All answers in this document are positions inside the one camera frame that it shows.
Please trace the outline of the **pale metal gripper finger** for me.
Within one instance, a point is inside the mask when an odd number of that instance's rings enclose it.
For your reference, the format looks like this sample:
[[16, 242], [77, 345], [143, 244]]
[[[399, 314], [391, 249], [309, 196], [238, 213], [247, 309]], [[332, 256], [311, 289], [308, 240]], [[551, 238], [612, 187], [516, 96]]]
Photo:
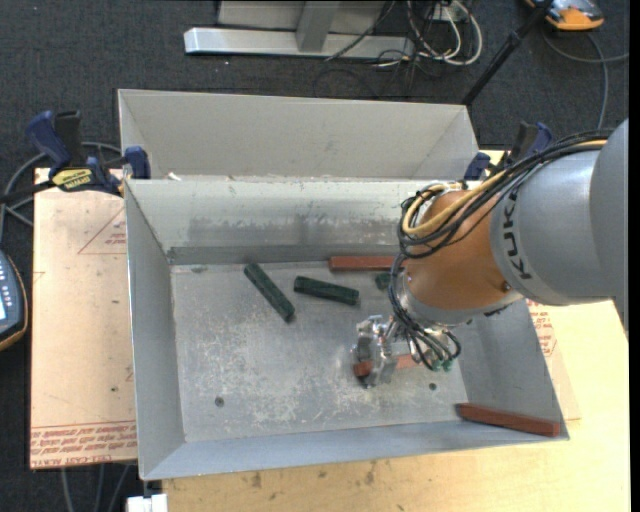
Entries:
[[369, 383], [369, 377], [373, 371], [373, 361], [368, 348], [362, 348], [359, 345], [355, 345], [351, 350], [351, 371], [359, 384], [369, 389], [371, 384]]
[[396, 369], [397, 359], [388, 347], [380, 345], [377, 348], [373, 365], [373, 383], [388, 384]]

